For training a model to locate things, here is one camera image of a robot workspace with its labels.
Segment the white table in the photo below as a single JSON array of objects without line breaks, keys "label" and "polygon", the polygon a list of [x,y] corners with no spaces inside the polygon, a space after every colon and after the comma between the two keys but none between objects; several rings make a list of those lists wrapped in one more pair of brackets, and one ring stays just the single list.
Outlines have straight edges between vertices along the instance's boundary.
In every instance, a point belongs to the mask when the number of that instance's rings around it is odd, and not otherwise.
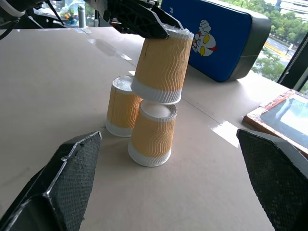
[{"label": "white table", "polygon": [[0,41],[0,216],[62,142],[100,130],[82,231],[272,231],[235,131],[287,89],[252,73],[216,83],[189,67],[171,159],[141,167],[104,123],[111,82],[135,70],[142,42],[111,28],[21,30]]}]

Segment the wooden frame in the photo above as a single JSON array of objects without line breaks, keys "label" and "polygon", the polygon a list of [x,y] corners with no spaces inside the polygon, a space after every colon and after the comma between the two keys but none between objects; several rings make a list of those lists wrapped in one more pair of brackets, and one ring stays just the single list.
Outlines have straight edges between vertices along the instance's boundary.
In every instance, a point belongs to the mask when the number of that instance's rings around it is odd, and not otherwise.
[{"label": "wooden frame", "polygon": [[261,119],[261,116],[264,113],[268,112],[273,107],[277,106],[278,104],[280,104],[284,100],[291,98],[294,95],[299,95],[300,97],[308,99],[307,96],[305,96],[305,95],[303,95],[303,94],[301,94],[301,93],[299,93],[295,90],[289,90],[286,93],[278,96],[273,101],[271,101],[269,103],[261,104],[260,107],[258,107],[256,110],[254,110],[254,111],[250,112],[248,115],[246,115],[244,117],[243,121],[246,122],[247,124],[253,126],[258,131],[280,137],[280,138],[290,142],[293,146],[295,146],[308,159],[308,149],[306,147],[304,147],[304,146],[298,144],[297,142],[295,142],[294,140],[286,137],[282,133],[280,133],[277,130],[275,130],[274,128],[272,128],[270,125],[266,124]]}]

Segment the orange paper cup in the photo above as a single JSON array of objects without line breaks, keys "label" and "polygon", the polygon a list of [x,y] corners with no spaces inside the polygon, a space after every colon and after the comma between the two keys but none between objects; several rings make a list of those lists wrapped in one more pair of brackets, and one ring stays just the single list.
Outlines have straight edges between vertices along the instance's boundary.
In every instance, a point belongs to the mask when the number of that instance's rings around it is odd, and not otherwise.
[{"label": "orange paper cup", "polygon": [[135,128],[128,144],[130,157],[140,165],[156,167],[171,155],[177,108],[142,101]]},{"label": "orange paper cup", "polygon": [[168,39],[144,41],[131,88],[145,100],[171,105],[181,100],[193,33],[165,28]]},{"label": "orange paper cup", "polygon": [[119,137],[130,137],[142,101],[131,90],[133,76],[116,78],[111,86],[107,113],[107,130]]}]

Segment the cartoon character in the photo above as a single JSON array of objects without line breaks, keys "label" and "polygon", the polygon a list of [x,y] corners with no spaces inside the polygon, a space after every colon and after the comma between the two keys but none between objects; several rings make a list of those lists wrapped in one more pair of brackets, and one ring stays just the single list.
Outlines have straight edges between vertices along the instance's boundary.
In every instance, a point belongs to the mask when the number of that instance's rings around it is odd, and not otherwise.
[{"label": "cartoon character", "polygon": [[199,27],[200,31],[194,36],[192,49],[201,56],[209,56],[217,51],[216,41],[210,34],[211,27],[206,20],[202,20]]}]

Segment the blue box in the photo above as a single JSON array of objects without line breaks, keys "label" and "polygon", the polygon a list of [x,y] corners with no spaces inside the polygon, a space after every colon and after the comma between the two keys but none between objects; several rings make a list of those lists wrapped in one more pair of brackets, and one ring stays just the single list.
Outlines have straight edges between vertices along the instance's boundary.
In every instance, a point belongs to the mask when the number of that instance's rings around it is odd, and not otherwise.
[{"label": "blue box", "polygon": [[245,77],[270,34],[266,16],[218,0],[163,0],[161,7],[195,34],[189,64],[217,82]]}]

